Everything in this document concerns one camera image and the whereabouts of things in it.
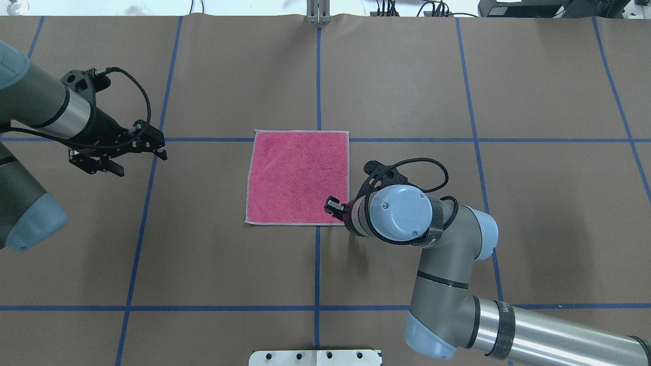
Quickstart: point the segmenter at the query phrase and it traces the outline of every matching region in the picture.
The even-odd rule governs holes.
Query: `pink towel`
[[[343,225],[324,212],[348,200],[348,132],[255,131],[246,223]]]

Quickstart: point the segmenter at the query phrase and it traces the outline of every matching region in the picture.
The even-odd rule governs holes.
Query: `light blue joint cap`
[[[28,70],[26,54],[0,40],[0,91],[19,82]]]
[[[7,236],[6,247],[28,251],[68,223],[68,216],[51,194],[45,193],[32,204]]]
[[[436,359],[452,359],[456,347],[442,340],[438,335],[421,323],[411,311],[407,312],[407,328],[405,329],[405,342],[412,349],[427,357]]]
[[[368,213],[373,227],[391,240],[407,242],[423,235],[432,223],[432,204],[414,186],[395,184],[373,196]]]
[[[470,211],[475,215],[475,218],[479,223],[479,229],[482,231],[482,250],[479,252],[479,256],[475,258],[475,260],[487,259],[493,254],[493,249],[497,247],[497,240],[499,239],[497,223],[495,222],[495,219],[493,219],[493,216],[475,210],[472,207],[468,208],[470,208]]]

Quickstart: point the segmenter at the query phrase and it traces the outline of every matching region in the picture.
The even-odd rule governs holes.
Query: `white mounting plate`
[[[381,366],[381,355],[381,350],[257,351],[249,366]]]

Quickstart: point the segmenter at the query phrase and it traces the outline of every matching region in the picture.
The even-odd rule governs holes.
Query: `robotic arm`
[[[127,76],[145,97],[147,120],[133,128],[121,127],[96,105],[95,95],[111,85],[112,72]],[[12,127],[14,120],[31,129]],[[126,71],[73,70],[58,80],[0,40],[0,134],[24,132],[58,141],[68,147],[68,161],[86,173],[124,176],[113,158],[151,152],[167,159],[165,137],[150,121],[146,92]],[[66,222],[56,200],[0,143],[0,249],[27,251]]]
[[[417,161],[442,168],[444,183],[421,190],[396,169]],[[651,345],[639,337],[605,333],[470,295],[473,262],[493,253],[497,224],[486,213],[459,207],[452,197],[425,194],[447,183],[439,162],[368,162],[364,172],[369,178],[357,197],[341,204],[330,196],[325,211],[356,236],[423,248],[405,330],[412,349],[451,359],[458,347],[472,348],[485,356],[539,366],[651,365]]]

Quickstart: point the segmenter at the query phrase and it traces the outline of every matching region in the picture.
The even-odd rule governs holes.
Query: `black strap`
[[[6,158],[0,159],[0,167],[5,165],[5,164],[9,164],[9,163],[17,162],[17,161],[18,161],[18,159],[16,159],[15,156],[7,156]]]
[[[479,305],[479,299],[476,296],[473,296],[473,299],[475,299],[475,325],[473,326],[473,333],[470,335],[470,341],[465,346],[465,348],[472,348],[475,345],[475,340],[477,340],[477,333],[479,332],[479,318],[482,308]]]
[[[429,279],[430,281],[442,283],[444,285],[458,287],[459,289],[468,289],[469,284],[463,282],[453,281],[447,278],[436,277],[435,275],[426,274],[425,272],[418,271],[418,277]]]
[[[649,347],[650,347],[649,343],[644,339],[640,337],[636,337],[634,335],[629,335],[629,337],[635,339],[642,346],[642,349],[646,354],[646,362],[649,364],[649,366],[651,366],[651,351],[649,351]]]
[[[68,109],[68,104],[70,103],[70,89],[68,87],[65,87],[65,88],[66,88],[66,98],[63,100],[63,104],[61,104],[61,108],[59,108],[59,110],[57,111],[57,114],[55,114],[54,116],[52,116],[52,118],[48,119],[47,121],[43,122],[42,124],[37,124],[36,126],[30,126],[31,128],[33,128],[35,130],[38,130],[39,128],[47,127],[50,124],[53,124],[54,121],[59,119],[59,117],[61,117],[63,112],[65,112],[66,109]]]
[[[513,347],[513,339],[516,337],[516,314],[513,307],[505,302],[495,302],[499,311],[499,325],[497,327],[497,338],[493,349],[485,356],[497,359],[506,359]]]

